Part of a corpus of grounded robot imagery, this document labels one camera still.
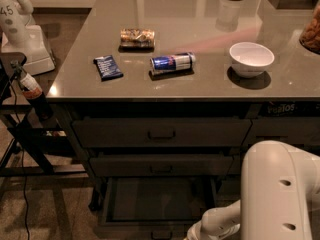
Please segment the white robot base number 45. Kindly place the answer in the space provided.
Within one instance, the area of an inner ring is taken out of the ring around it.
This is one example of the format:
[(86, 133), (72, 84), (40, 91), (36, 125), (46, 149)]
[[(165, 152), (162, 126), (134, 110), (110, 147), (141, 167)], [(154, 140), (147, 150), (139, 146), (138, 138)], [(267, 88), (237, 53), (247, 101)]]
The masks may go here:
[(33, 11), (30, 0), (0, 0), (1, 52), (23, 53), (27, 72), (39, 75), (53, 71), (55, 60), (41, 26), (34, 21)]

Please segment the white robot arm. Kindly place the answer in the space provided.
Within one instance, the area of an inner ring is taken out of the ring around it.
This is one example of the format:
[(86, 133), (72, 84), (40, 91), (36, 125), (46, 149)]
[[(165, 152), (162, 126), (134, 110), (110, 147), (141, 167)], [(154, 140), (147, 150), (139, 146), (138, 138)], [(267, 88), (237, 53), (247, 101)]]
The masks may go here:
[(312, 240), (309, 212), (319, 208), (320, 157), (279, 141), (247, 151), (241, 198), (207, 210), (185, 240)]

